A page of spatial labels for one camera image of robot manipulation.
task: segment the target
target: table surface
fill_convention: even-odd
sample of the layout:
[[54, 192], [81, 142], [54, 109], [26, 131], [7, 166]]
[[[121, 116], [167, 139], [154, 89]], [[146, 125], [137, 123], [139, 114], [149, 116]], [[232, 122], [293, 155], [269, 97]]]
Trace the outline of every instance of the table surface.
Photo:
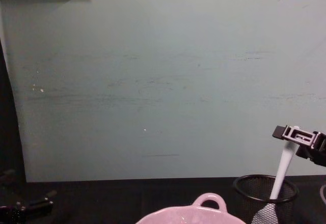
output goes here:
[[[114, 223], [132, 224], [143, 216], [171, 206], [186, 206], [205, 192], [215, 192], [227, 203], [230, 214], [237, 215], [235, 178], [161, 179], [93, 181], [67, 183], [29, 183], [18, 195], [2, 189], [0, 205], [18, 200], [37, 199], [51, 190], [52, 214], [28, 221], [31, 224]], [[300, 190], [294, 203], [295, 223], [326, 223], [326, 206], [319, 196], [326, 176], [289, 177]]]

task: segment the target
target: black mesh pen holder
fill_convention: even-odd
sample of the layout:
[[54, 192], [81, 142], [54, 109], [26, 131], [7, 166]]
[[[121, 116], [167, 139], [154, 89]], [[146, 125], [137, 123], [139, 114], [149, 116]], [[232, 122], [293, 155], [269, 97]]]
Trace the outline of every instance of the black mesh pen holder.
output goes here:
[[298, 195], [298, 188], [284, 180], [278, 199], [270, 200], [274, 181], [275, 177], [267, 175], [248, 175], [237, 178], [233, 183], [233, 187], [238, 192], [239, 203], [235, 215], [247, 224], [261, 224], [253, 219], [258, 211], [265, 208], [264, 215], [269, 223], [292, 224], [293, 201]]

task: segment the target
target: white spatula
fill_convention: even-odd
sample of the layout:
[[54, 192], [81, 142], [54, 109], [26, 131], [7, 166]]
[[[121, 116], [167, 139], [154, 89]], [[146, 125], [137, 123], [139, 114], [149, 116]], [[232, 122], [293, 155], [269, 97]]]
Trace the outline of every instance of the white spatula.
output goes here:
[[[282, 152], [279, 169], [277, 171], [273, 189], [269, 197], [271, 200], [276, 200], [279, 196], [285, 174], [290, 165], [295, 150], [296, 150], [296, 143], [287, 141]], [[258, 211], [255, 214], [251, 222], [251, 224], [278, 224], [278, 223], [279, 221], [276, 216], [275, 204], [267, 204], [264, 208], [262, 208], [260, 211]]]

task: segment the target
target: pink bowl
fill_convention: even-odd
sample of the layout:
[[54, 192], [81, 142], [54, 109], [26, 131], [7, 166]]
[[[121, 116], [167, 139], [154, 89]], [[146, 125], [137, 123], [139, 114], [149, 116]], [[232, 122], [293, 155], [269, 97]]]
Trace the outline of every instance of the pink bowl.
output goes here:
[[[211, 209], [201, 205], [213, 200], [220, 209]], [[145, 216], [137, 224], [245, 224], [230, 215], [223, 198], [215, 193], [205, 193], [190, 206], [170, 207]]]

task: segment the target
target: bowl handle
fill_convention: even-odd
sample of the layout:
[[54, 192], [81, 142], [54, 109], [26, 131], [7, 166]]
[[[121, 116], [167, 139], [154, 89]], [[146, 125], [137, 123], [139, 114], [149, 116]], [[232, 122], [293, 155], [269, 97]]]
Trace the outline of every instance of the bowl handle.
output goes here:
[[207, 201], [207, 200], [212, 200], [215, 201], [219, 207], [220, 207], [220, 211], [223, 212], [228, 212], [227, 208], [226, 208], [226, 204], [223, 200], [223, 198], [215, 193], [204, 193], [203, 195], [200, 195], [193, 203], [194, 206], [202, 206], [202, 204]]

